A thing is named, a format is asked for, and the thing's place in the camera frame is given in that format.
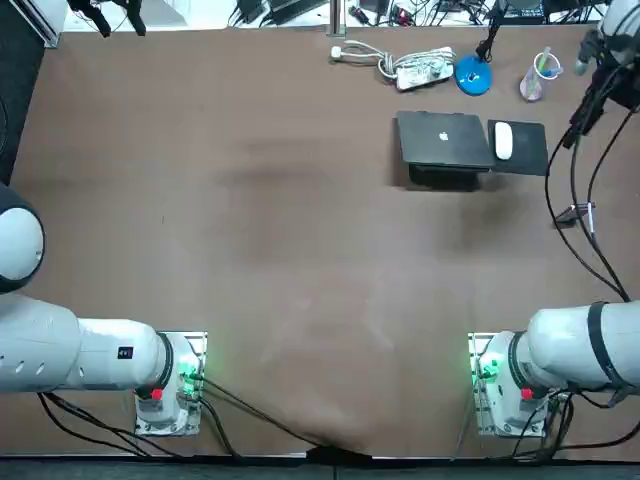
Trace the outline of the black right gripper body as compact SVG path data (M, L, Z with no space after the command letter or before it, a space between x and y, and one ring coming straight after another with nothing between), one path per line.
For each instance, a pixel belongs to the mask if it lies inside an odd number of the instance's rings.
M606 101L618 101L622 84L622 68L597 69L592 75L591 84L585 93L583 112L581 113L583 115L582 119L593 117L597 123L604 113Z

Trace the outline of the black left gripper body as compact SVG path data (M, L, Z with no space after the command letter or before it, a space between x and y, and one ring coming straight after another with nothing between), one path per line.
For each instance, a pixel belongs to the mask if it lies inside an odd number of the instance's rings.
M140 11L142 7L141 0L68 0L67 3L74 11L98 7L104 3L115 4L127 11Z

